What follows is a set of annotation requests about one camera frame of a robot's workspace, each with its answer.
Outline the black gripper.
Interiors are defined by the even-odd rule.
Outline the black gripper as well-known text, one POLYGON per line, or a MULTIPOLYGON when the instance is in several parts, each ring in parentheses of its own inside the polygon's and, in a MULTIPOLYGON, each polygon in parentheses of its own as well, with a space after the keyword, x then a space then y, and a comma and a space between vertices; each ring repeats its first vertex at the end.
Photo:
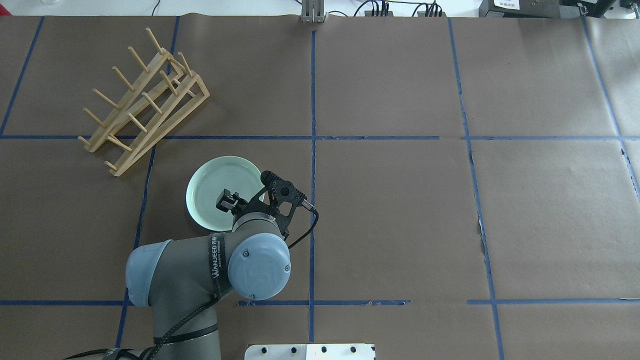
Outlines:
POLYGON ((239 199, 238 193, 232 193, 227 188, 224 188, 219 194, 215 202, 215 208, 224 213, 231 212, 233 223, 238 223, 240 218, 253 213, 263 214, 266 217, 272 216, 271 207, 259 198, 249 201, 243 198, 239 199))

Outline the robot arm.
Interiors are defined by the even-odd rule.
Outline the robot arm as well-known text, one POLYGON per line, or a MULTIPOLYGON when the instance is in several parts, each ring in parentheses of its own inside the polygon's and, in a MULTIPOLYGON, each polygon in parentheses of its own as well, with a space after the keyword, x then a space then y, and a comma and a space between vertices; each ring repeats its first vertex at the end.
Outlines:
POLYGON ((233 214, 229 231, 166 240, 136 248, 126 262, 130 301, 148 306, 154 345, 134 353, 106 350, 104 360, 213 360, 221 357, 215 306, 231 292, 249 300, 276 296, 290 280, 286 244, 292 215, 306 195, 290 182, 275 180, 252 199, 224 189, 216 207, 233 214))

